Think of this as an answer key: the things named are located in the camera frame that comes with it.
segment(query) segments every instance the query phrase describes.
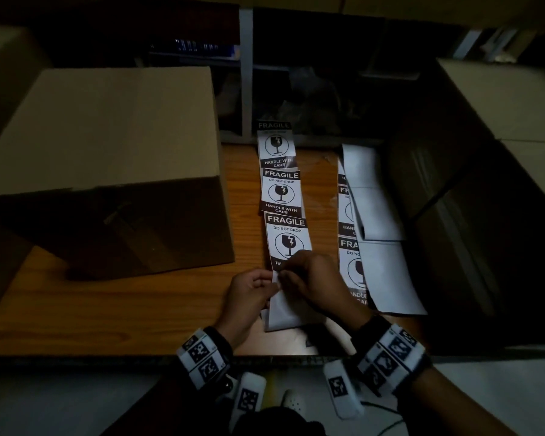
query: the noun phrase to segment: white floor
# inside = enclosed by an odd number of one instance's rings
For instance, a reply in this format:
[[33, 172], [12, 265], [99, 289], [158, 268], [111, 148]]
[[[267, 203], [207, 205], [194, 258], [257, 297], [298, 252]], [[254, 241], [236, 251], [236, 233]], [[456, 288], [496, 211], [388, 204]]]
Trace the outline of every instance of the white floor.
[[[545, 360], [439, 365], [462, 390], [521, 435], [545, 435]], [[330, 435], [377, 435], [399, 419], [366, 408], [356, 421], [335, 416], [319, 367], [267, 374], [266, 402], [287, 388], [306, 398], [307, 418]], [[157, 380], [145, 374], [0, 375], [0, 436], [97, 436]], [[407, 434], [398, 425], [388, 436]]]

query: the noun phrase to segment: shoe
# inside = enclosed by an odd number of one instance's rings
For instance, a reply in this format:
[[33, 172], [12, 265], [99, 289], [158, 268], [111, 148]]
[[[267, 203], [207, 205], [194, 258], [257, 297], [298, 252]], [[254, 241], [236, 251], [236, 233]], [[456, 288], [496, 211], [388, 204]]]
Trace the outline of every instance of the shoe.
[[295, 390], [288, 389], [282, 396], [281, 407], [296, 411], [301, 418], [305, 419], [305, 398]]

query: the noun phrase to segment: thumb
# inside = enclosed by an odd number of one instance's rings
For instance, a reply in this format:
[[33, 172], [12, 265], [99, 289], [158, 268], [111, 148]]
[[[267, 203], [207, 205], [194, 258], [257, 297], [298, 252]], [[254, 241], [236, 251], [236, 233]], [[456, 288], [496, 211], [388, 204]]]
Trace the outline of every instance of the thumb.
[[293, 271], [281, 271], [278, 274], [278, 278], [285, 289], [296, 289], [301, 295], [307, 296], [307, 285], [303, 279]]
[[262, 294], [265, 300], [268, 300], [270, 297], [275, 295], [278, 291], [281, 290], [281, 287], [276, 283], [269, 283], [262, 287]]

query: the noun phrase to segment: wooden tabletop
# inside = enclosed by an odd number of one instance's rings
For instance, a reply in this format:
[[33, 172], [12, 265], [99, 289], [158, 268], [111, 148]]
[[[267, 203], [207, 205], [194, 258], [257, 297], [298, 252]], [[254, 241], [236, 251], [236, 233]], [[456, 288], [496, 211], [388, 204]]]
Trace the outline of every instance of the wooden tabletop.
[[[172, 355], [218, 315], [230, 279], [264, 267], [255, 146], [225, 145], [236, 262], [145, 277], [72, 281], [64, 261], [35, 247], [0, 302], [0, 355]], [[331, 151], [297, 150], [314, 250], [337, 256], [337, 164]], [[299, 329], [254, 325], [239, 355], [310, 355]]]

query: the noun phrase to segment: desk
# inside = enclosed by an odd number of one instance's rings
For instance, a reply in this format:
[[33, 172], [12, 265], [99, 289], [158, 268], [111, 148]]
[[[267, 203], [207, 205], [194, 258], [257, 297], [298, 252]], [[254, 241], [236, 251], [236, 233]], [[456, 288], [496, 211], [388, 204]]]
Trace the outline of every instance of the desk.
[[[0, 301], [0, 355], [173, 355], [216, 319], [231, 278], [265, 266], [255, 146], [224, 145], [236, 262], [152, 276], [72, 281], [34, 247]], [[314, 250], [337, 259], [337, 157], [297, 150]], [[404, 327], [411, 319], [403, 319]], [[300, 329], [264, 333], [259, 319], [237, 355], [312, 355]]]

